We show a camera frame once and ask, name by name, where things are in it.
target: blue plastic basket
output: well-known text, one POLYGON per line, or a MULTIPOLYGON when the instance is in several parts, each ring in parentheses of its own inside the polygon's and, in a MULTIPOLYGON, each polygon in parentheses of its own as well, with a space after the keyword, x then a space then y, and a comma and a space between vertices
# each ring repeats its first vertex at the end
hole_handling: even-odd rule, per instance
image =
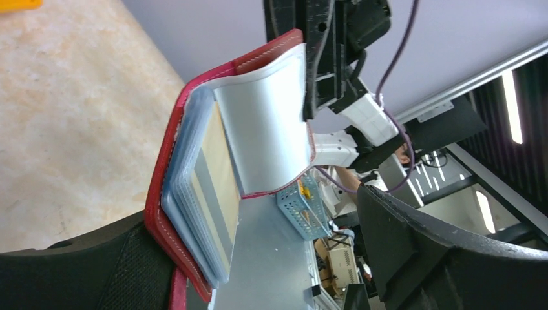
POLYGON ((278 207, 295 226, 305 240, 314 240, 330 235, 323 202, 318 185, 311 173, 300 177, 302 185, 310 192, 307 199, 300 193, 297 181, 276 193, 278 207))

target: black monitor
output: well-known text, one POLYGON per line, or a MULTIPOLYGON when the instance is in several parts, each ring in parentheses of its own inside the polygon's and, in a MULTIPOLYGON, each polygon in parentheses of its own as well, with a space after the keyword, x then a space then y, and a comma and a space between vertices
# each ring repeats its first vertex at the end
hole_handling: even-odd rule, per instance
POLYGON ((370 310, 365 284, 348 284, 342 310, 370 310))
POLYGON ((419 155, 441 149, 487 130, 487 126, 465 96, 453 99, 451 104, 452 109, 424 122, 413 119, 405 123, 415 151, 421 151, 419 155))

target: person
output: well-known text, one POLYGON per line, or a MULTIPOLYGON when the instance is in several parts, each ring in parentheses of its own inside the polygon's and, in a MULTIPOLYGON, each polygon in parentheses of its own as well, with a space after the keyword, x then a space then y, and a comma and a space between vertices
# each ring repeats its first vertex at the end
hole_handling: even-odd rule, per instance
MULTIPOLYGON (((407 144, 403 144, 400 146, 394 154, 398 158, 399 162, 402 165, 407 165, 410 163, 411 159, 409 158, 409 155, 407 154, 407 144)), ((336 181, 338 181, 342 186, 346 187, 347 189, 357 191, 360 184, 362 184, 362 179, 370 175, 374 172, 366 172, 366 173, 357 173, 354 170, 350 170, 344 167, 338 167, 338 166, 329 166, 325 168, 326 172, 336 181)), ((316 179, 316 182, 318 182, 319 185, 330 185, 333 187, 335 191, 335 195, 339 200, 339 203, 337 203, 334 206, 335 214, 334 218, 338 216, 342 216, 351 212, 354 212, 356 210, 356 204, 357 204, 357 195, 351 192, 344 192, 342 189, 338 188, 335 184, 333 184, 326 176, 321 174, 319 171, 313 172, 313 176, 316 179)), ((373 185, 375 187, 378 187, 382 191, 388 190, 386 188, 386 185, 380 178, 376 178, 370 181, 365 182, 366 185, 373 185)))

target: white stitching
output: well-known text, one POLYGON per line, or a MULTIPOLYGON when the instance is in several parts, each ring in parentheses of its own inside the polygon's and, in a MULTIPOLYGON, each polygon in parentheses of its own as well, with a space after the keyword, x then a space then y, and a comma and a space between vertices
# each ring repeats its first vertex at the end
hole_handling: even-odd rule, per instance
POLYGON ((243 66, 245 66, 245 65, 249 65, 250 63, 252 63, 252 62, 254 62, 254 61, 256 61, 256 60, 258 60, 258 59, 264 57, 265 55, 267 55, 267 54, 269 54, 269 53, 272 53, 272 52, 275 51, 276 49, 278 49, 278 48, 280 48, 280 47, 283 47, 284 45, 288 44, 291 40, 296 39, 296 38, 297 38, 297 36, 290 37, 289 39, 287 39, 287 40, 281 42, 280 44, 278 44, 278 45, 272 47, 271 49, 269 49, 269 50, 263 52, 261 55, 259 55, 259 56, 257 56, 257 57, 254 57, 254 58, 252 58, 252 59, 250 59, 250 60, 248 60, 248 61, 246 61, 246 62, 244 62, 244 63, 239 64, 237 68, 240 69, 241 67, 243 67, 243 66))
MULTIPOLYGON (((233 68, 226 69, 226 70, 224 70, 223 72, 219 72, 219 73, 215 74, 214 76, 208 78, 207 80, 202 81, 202 82, 199 83, 199 84, 196 84, 193 88, 191 88, 191 89, 189 90, 188 95, 187 95, 186 98, 184 99, 182 108, 184 107, 184 103, 186 103, 186 101, 188 100, 188 97, 189 97, 190 93, 192 93, 192 91, 193 91, 196 87, 198 87, 198 86, 200 86, 200 85, 202 85, 202 84, 204 84, 204 83, 206 83, 206 82, 208 82, 208 81, 211 81, 212 79, 217 78, 217 77, 220 76, 221 74, 226 73, 226 72, 228 72, 228 71, 230 71, 230 70, 232 70, 232 69, 233 69, 233 68)), ((177 127, 179 127, 179 126, 181 125, 181 121, 182 121, 182 119, 178 122, 177 127)), ((167 159, 168 162, 169 162, 169 160, 171 159, 171 156, 173 155, 173 148, 175 147, 175 143, 176 143, 176 140, 174 139, 174 140, 173 140, 173 143, 171 143, 171 150, 169 151, 169 157, 168 157, 168 159, 167 159)), ((158 201, 158 208, 160 208, 160 207, 161 207, 160 201, 158 201)), ((183 250, 179 247, 178 242, 175 241, 175 239, 173 239, 173 237, 171 236, 171 234, 169 233, 169 231, 167 231, 167 229, 166 229, 165 226, 163 225, 163 222, 162 222, 162 220, 160 219, 160 210, 159 210, 159 209, 158 209, 157 217, 156 217, 156 218, 157 218, 157 220, 158 220, 158 223, 160 223, 160 225, 162 226, 163 231, 167 234, 167 237, 173 242, 173 244, 175 244, 175 247, 179 250, 179 252, 181 252, 181 254, 183 254, 184 258, 187 260, 187 262, 190 264, 190 266, 194 269, 194 272, 195 272, 196 275, 197 275, 198 281, 200 282, 200 284, 202 285, 202 287, 203 287, 204 290, 206 291, 207 295, 208 295, 208 296, 211 296, 211 292, 207 289, 206 285, 204 284, 204 281, 202 281, 202 279, 199 277, 199 272, 196 270, 196 266, 194 266, 194 263, 192 262, 192 260, 190 260, 190 259, 186 256, 186 254, 183 252, 183 250)))
POLYGON ((188 261, 188 263, 190 264, 190 266, 192 267, 192 269, 194 269, 194 272, 196 273, 196 275, 198 276, 198 281, 200 282, 200 284, 202 284, 202 287, 205 289, 206 293, 208 295, 211 295, 211 292, 209 292, 209 290, 206 288, 206 285, 204 284, 204 282, 202 281, 202 279, 200 279, 199 277, 199 273, 198 271, 196 270, 196 266, 194 266, 194 263, 187 257, 187 255, 183 252, 183 250, 179 247, 179 245, 177 244, 177 242, 175 241, 175 239, 173 239, 173 237, 171 236, 171 234, 169 233, 169 231, 167 231, 167 229, 165 228, 165 226, 163 226, 163 223, 162 223, 162 220, 160 219, 160 210, 158 209, 158 223, 160 223, 160 225, 162 226, 162 229, 163 231, 165 231, 165 233, 167 234, 167 236, 169 237, 169 239, 173 242, 173 244, 175 244, 175 247, 179 250, 179 252, 181 252, 181 254, 183 254, 183 256, 185 257, 185 259, 188 261))
MULTIPOLYGON (((250 60, 248 60, 248 61, 246 61, 246 62, 244 62, 244 63, 239 64, 239 66, 238 66, 237 68, 241 68, 241 67, 243 67, 243 66, 245 66, 245 65, 248 65, 248 64, 250 64, 250 63, 252 63, 252 62, 254 62, 254 61, 256 61, 256 60, 258 60, 258 59, 260 59, 260 58, 262 58, 262 57, 264 57, 265 55, 267 55, 267 54, 271 53, 272 51, 274 51, 274 50, 276 50, 276 49, 278 49, 278 48, 284 46, 285 44, 289 43, 291 40, 293 40, 293 39, 295 39, 295 38, 297 38, 297 36, 290 37, 289 39, 287 39, 287 40, 281 42, 280 44, 278 44, 278 45, 272 47, 271 49, 269 49, 269 50, 267 50, 267 51, 261 53, 261 55, 258 55, 258 56, 256 56, 256 57, 254 57, 253 59, 250 59, 250 60)), ((230 71, 230 70, 232 70, 232 69, 233 69, 233 68, 229 68, 229 69, 227 69, 227 70, 225 70, 225 71, 223 71, 223 72, 219 72, 219 73, 215 74, 214 76, 208 78, 207 80, 205 80, 205 81, 203 81, 203 82, 201 82, 201 83, 199 83, 199 84, 196 84, 193 88, 191 88, 191 89, 189 90, 189 95, 190 95, 190 93, 192 93, 192 91, 193 91, 196 87, 198 87, 198 86, 200 86, 200 85, 202 85, 202 84, 204 84, 204 83, 206 83, 206 82, 208 82, 208 81, 211 81, 212 79, 217 78, 217 77, 220 76, 221 74, 226 73, 226 72, 228 72, 228 71, 230 71)), ((183 104, 182 104, 182 107, 183 107, 183 108, 184 108, 184 104, 186 103, 188 97, 189 97, 189 96, 187 96, 187 97, 184 99, 184 102, 183 102, 183 104)), ((177 127, 180 126, 181 121, 182 121, 182 119, 178 122, 177 127)), ((175 143, 176 143, 176 140, 174 139, 174 140, 173 140, 173 143, 171 144, 171 150, 170 150, 169 155, 168 155, 168 159, 167 159, 168 163, 169 163, 169 160, 171 160, 171 156, 173 155, 173 148, 174 148, 174 146, 175 146, 175 143)), ((160 223, 160 225, 162 226, 163 231, 167 234, 168 238, 173 242, 173 244, 175 244, 175 247, 179 250, 179 252, 181 252, 181 254, 183 254, 184 258, 188 261, 188 263, 190 264, 190 266, 194 269, 194 272, 195 272, 196 275, 198 276, 198 281, 200 282, 200 284, 202 285, 202 287, 205 289, 207 295, 208 295, 208 296, 211 296, 211 292, 207 289, 206 285, 204 284, 204 282, 202 281, 202 279, 199 277, 199 272, 196 270, 196 266, 194 266, 194 263, 192 262, 192 260, 190 260, 190 259, 186 256, 186 254, 183 252, 183 250, 179 247, 178 242, 177 242, 175 239, 173 239, 173 237, 171 236, 171 234, 169 233, 169 231, 167 231, 167 229, 166 229, 165 226, 163 225, 163 222, 162 222, 162 220, 160 219, 160 207, 162 207, 162 206, 160 205, 160 201, 158 200, 158 210, 157 210, 157 214, 156 214, 156 218, 157 218, 157 220, 158 220, 158 223, 160 223)))

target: black cable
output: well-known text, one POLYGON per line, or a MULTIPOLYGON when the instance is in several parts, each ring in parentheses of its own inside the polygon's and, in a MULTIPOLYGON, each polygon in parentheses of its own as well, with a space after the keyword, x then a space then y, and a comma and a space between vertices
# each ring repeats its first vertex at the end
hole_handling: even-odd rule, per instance
POLYGON ((422 164, 427 166, 427 167, 430 167, 430 168, 443 168, 445 166, 447 166, 447 163, 449 162, 449 158, 447 157, 447 155, 443 155, 443 157, 445 158, 445 162, 439 166, 437 165, 431 165, 429 162, 427 161, 423 161, 422 164))
POLYGON ((352 74, 350 74, 350 77, 348 78, 350 81, 355 81, 361 72, 361 69, 363 69, 363 65, 365 64, 365 56, 367 53, 365 50, 361 51, 361 54, 358 58, 358 62, 356 63, 356 67, 354 68, 354 71, 352 71, 352 74))
POLYGON ((270 11, 270 21, 272 22, 272 30, 274 31, 274 37, 279 37, 278 23, 276 20, 276 14, 274 13, 274 0, 268 0, 268 9, 270 11))
POLYGON ((316 264, 318 265, 318 271, 327 269, 327 264, 323 258, 321 258, 318 253, 316 253, 316 264))
POLYGON ((329 281, 329 280, 336 280, 337 277, 336 276, 330 276, 329 278, 325 278, 325 279, 320 279, 320 282, 323 282, 323 281, 329 281))
POLYGON ((349 239, 349 238, 353 238, 353 237, 350 236, 349 234, 345 234, 345 233, 340 232, 340 231, 332 231, 332 233, 336 234, 337 236, 344 236, 344 237, 346 237, 345 239, 343 239, 343 241, 345 241, 346 239, 349 239))
POLYGON ((339 244, 346 245, 346 246, 348 246, 348 247, 352 247, 352 245, 351 245, 350 243, 344 242, 344 240, 343 240, 343 241, 340 241, 340 240, 333 239, 333 238, 328 238, 328 240, 331 240, 331 241, 337 243, 337 244, 334 245, 333 247, 329 247, 329 250, 332 250, 334 247, 336 247, 336 246, 339 245, 339 244))

